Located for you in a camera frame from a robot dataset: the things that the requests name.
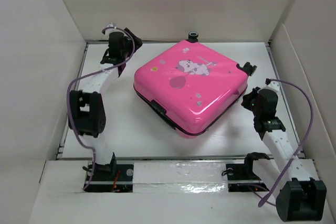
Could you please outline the pink hard-shell suitcase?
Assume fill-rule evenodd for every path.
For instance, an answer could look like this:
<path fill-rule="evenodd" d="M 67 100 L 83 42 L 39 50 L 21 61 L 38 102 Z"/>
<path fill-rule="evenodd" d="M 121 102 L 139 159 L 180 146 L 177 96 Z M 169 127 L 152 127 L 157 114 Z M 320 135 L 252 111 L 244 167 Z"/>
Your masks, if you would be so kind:
<path fill-rule="evenodd" d="M 207 131 L 246 91 L 257 67 L 188 39 L 159 54 L 134 74 L 137 95 L 185 138 Z"/>

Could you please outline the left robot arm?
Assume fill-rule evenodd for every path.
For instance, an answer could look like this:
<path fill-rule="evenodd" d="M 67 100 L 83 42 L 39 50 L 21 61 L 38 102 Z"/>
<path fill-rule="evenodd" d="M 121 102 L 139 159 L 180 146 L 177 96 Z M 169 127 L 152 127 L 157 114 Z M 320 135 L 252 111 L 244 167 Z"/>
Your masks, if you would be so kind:
<path fill-rule="evenodd" d="M 70 82 L 66 103 L 69 128 L 80 146 L 92 152 L 92 164 L 84 167 L 84 170 L 89 176 L 99 172 L 105 180 L 112 180 L 117 175 L 117 167 L 113 164 L 115 156 L 104 152 L 106 141 L 102 133 L 107 117 L 103 96 L 112 83 L 121 77 L 127 62 L 143 42 L 128 28 L 109 25 L 102 33 L 108 36 L 108 47 L 98 70 Z"/>

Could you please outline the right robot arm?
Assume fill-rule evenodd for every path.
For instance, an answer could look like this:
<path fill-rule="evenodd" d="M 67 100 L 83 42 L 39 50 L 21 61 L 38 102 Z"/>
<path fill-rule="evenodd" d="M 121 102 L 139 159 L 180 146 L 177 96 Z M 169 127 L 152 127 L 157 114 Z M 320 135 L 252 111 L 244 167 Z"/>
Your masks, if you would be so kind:
<path fill-rule="evenodd" d="M 320 221 L 323 216 L 327 188 L 314 179 L 303 166 L 291 146 L 286 128 L 276 117 L 279 87 L 275 84 L 255 87 L 243 96 L 242 106 L 252 111 L 254 128 L 267 146 L 273 159 L 252 153 L 243 174 L 259 177 L 275 198 L 276 211 L 284 221 Z"/>

